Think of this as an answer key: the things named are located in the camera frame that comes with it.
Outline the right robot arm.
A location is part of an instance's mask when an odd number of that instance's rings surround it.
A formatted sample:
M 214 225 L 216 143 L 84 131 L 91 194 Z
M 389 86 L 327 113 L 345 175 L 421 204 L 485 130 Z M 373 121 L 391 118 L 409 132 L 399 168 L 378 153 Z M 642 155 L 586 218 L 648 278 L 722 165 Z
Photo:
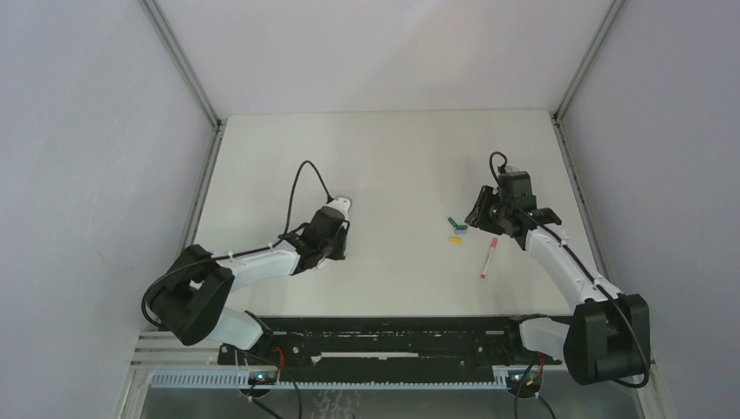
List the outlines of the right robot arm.
M 517 320 L 517 329 L 504 339 L 504 351 L 516 363 L 526 363 L 538 352 L 565 363 L 580 385 L 614 381 L 626 386 L 627 378 L 641 376 L 640 388 L 649 380 L 650 322 L 647 301 L 627 295 L 583 261 L 563 233 L 562 224 L 549 208 L 540 208 L 525 171 L 493 175 L 495 185 L 481 187 L 468 226 L 497 236 L 507 236 L 546 272 L 571 310 L 562 323 L 543 314 Z

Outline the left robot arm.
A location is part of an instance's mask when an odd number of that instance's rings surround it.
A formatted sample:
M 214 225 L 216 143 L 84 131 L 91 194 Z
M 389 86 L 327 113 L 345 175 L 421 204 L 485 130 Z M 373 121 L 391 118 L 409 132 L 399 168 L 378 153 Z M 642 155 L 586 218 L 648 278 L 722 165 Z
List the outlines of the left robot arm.
M 266 327 L 255 315 L 229 308 L 229 295 L 259 281 L 313 270 L 326 260 L 344 259 L 350 207 L 349 199 L 335 198 L 277 244 L 253 251 L 216 257 L 199 244 L 190 245 L 145 291 L 143 314 L 184 346 L 213 340 L 238 348 L 253 364 L 267 361 L 273 342 L 264 334 Z

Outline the white pink marker pen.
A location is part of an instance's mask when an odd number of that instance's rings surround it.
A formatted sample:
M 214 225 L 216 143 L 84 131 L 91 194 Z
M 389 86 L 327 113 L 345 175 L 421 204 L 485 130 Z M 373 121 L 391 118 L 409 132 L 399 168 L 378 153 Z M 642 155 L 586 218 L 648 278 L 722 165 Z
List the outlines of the white pink marker pen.
M 483 268 L 482 268 L 482 270 L 480 272 L 480 278 L 481 279 L 486 279 L 487 276 L 488 276 L 488 271 L 490 269 L 490 265 L 491 265 L 492 260 L 494 258 L 494 254 L 495 254 L 495 251 L 497 249 L 497 244 L 498 244 L 498 237 L 493 237 L 492 240 L 491 240 L 491 242 L 490 242 L 490 246 L 489 246 L 489 248 L 487 250 L 487 253 L 486 253 L 486 258 L 485 258 L 484 263 L 483 263 Z

